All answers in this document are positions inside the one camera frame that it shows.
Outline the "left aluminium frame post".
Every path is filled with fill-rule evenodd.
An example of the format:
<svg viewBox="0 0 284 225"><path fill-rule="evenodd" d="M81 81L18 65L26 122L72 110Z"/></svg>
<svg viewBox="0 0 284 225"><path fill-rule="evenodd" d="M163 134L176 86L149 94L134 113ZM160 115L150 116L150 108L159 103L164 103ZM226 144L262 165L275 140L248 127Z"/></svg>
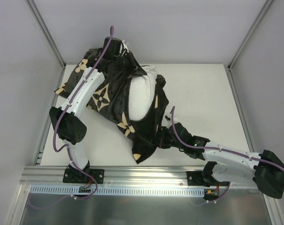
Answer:
<svg viewBox="0 0 284 225"><path fill-rule="evenodd" d="M42 30L51 50L53 51L56 59L58 60L59 64L61 65L62 68L65 68L66 67L66 62L64 61L44 19L43 19L43 16L42 14L40 13L36 3L34 0L25 0L25 2L27 3L30 11L32 12L34 18L36 19L40 29Z"/></svg>

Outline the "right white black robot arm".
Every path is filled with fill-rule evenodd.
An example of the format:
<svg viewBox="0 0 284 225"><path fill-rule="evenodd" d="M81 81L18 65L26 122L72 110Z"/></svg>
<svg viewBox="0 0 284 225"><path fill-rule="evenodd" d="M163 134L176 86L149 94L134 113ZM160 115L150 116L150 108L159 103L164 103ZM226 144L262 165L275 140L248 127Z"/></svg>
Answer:
<svg viewBox="0 0 284 225"><path fill-rule="evenodd" d="M281 199L284 193L284 163L272 151L261 153L223 147L205 137L190 134L171 113L162 119L161 148L174 147L193 159L206 162L199 185L215 183L255 184L263 194Z"/></svg>

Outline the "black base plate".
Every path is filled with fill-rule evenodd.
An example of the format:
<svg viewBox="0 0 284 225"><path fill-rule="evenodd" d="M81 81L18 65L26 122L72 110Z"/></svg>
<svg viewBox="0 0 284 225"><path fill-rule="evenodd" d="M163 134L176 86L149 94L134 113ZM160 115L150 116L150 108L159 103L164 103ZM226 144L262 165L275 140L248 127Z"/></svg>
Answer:
<svg viewBox="0 0 284 225"><path fill-rule="evenodd" d="M204 181L201 171L187 171L187 184L188 186L204 186L209 187L210 185Z"/></svg>
<svg viewBox="0 0 284 225"><path fill-rule="evenodd" d="M89 174L91 177L93 177L98 184L103 184L104 180L104 172L103 169L92 169L87 165L83 171L87 174ZM82 172L80 172L78 169L67 166L67 168L64 171L63 175L63 183L73 183L73 184L88 184L90 181L93 182L88 176L84 175Z"/></svg>

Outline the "white pillow insert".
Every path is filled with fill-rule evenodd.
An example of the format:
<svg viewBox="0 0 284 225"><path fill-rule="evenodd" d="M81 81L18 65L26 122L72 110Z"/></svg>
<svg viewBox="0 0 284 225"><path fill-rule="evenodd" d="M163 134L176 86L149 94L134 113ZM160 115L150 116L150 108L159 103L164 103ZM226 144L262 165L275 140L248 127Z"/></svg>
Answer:
<svg viewBox="0 0 284 225"><path fill-rule="evenodd" d="M157 71L154 66L144 65L146 75L131 79L128 97L128 116L122 113L122 120L140 121L148 113L154 100Z"/></svg>

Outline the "black beige patterned pillowcase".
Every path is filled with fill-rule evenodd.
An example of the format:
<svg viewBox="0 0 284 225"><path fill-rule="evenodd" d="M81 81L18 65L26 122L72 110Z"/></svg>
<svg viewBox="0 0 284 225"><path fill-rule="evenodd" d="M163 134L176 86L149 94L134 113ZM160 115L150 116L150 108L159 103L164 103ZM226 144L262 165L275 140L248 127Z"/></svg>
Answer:
<svg viewBox="0 0 284 225"><path fill-rule="evenodd" d="M99 113L105 119L115 123L118 129L132 141L132 154L136 163L141 163L153 155L157 147L157 131L165 110L169 104L163 90L166 80L157 73L155 95L147 115L140 121L122 120L122 113L128 116L128 97L131 79L128 73L123 75L109 74L104 83L109 84L110 104L97 111L94 100L90 100L88 108Z"/></svg>

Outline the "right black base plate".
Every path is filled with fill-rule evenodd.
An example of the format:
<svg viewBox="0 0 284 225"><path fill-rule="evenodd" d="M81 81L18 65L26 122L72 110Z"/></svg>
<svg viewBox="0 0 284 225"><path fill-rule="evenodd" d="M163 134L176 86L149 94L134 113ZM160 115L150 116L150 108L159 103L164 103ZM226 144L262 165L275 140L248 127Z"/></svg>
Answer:
<svg viewBox="0 0 284 225"><path fill-rule="evenodd" d="M210 185L204 181L201 171L187 171L187 184L188 186L204 186L209 187Z"/></svg>

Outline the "right aluminium frame post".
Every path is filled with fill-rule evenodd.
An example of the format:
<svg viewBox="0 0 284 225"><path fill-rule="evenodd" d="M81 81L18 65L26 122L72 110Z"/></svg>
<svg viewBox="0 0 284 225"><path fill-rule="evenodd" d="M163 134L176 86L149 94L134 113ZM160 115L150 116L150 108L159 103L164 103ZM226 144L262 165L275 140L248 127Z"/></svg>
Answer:
<svg viewBox="0 0 284 225"><path fill-rule="evenodd" d="M264 19L264 17L268 13L268 11L270 10L270 8L272 7L274 2L275 2L275 0L266 0L264 2L262 8L260 9L259 13L257 14L255 20L253 21L251 27L249 28L248 32L246 33L245 37L243 38L242 43L240 44L240 46L238 47L238 49L237 49L236 53L234 54L232 60L228 64L227 68L228 68L229 71L231 71L233 69L233 67L235 66L235 64L237 63L241 54L243 53L243 51L247 47L249 41L251 40L252 36L256 32L256 30L258 29L260 23L262 22L262 20Z"/></svg>

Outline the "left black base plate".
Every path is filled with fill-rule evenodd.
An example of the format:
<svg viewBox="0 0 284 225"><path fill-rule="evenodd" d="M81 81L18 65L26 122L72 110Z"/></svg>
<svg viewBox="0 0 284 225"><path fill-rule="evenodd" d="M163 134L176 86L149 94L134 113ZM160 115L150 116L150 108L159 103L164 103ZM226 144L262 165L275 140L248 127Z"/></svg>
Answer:
<svg viewBox="0 0 284 225"><path fill-rule="evenodd" d="M104 172L103 169L92 169L87 165L83 171L87 174L89 174L91 177L93 177L98 184L103 184L104 180ZM93 182L88 176L84 175L82 172L80 172L78 169L67 166L67 168L64 171L63 175L63 183L73 183L73 184L88 184L90 181Z"/></svg>

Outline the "aluminium frame post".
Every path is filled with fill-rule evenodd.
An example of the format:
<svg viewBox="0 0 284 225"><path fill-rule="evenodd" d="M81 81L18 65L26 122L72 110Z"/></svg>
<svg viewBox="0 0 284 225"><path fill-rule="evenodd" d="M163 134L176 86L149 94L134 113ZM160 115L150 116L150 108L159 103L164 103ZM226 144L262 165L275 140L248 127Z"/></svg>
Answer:
<svg viewBox="0 0 284 225"><path fill-rule="evenodd" d="M27 3L30 11L32 12L34 18L36 19L40 29L42 30L51 50L53 51L56 59L58 60L59 64L61 65L62 68L65 68L66 67L66 62L64 61L44 19L43 19L43 16L42 14L40 13L36 3L34 0L25 0L25 2Z"/></svg>
<svg viewBox="0 0 284 225"><path fill-rule="evenodd" d="M249 41L251 40L252 36L256 32L256 30L258 29L260 23L262 22L262 20L264 19L264 17L268 13L268 11L270 10L270 8L272 7L274 2L275 2L275 0L266 0L264 2L262 8L260 9L259 13L257 14L255 20L253 21L251 27L249 28L248 32L246 33L245 37L243 38L242 43L240 44L240 46L238 47L238 49L237 49L236 53L234 54L232 60L228 64L227 68L228 68L229 71L231 71L233 69L233 67L235 66L235 64L237 63L241 54L243 53L243 51L247 47Z"/></svg>

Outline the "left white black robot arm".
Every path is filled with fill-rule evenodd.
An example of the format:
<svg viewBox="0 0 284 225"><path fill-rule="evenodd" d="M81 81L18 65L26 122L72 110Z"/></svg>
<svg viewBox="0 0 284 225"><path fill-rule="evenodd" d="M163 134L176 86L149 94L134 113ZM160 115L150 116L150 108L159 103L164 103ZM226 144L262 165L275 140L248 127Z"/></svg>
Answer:
<svg viewBox="0 0 284 225"><path fill-rule="evenodd" d="M52 145L56 153L66 149L69 165L64 170L63 183L103 183L103 171L90 168L83 140L87 126L82 122L82 112L94 100L97 111L107 107L109 84L104 81L109 74L143 75L144 71L134 59L125 41L107 37L102 48L90 49L73 71L67 83L56 94L64 94L65 101L59 107L51 107L50 120L54 130Z"/></svg>

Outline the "aluminium mounting rail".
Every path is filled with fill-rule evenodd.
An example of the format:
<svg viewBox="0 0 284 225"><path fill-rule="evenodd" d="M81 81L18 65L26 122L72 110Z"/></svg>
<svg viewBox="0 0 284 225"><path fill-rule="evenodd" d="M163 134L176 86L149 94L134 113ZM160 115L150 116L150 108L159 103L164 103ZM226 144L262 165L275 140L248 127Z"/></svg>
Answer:
<svg viewBox="0 0 284 225"><path fill-rule="evenodd" d="M101 186L106 187L187 187L187 171L202 171L203 166L93 166L103 169ZM66 166L27 166L20 184L63 183Z"/></svg>

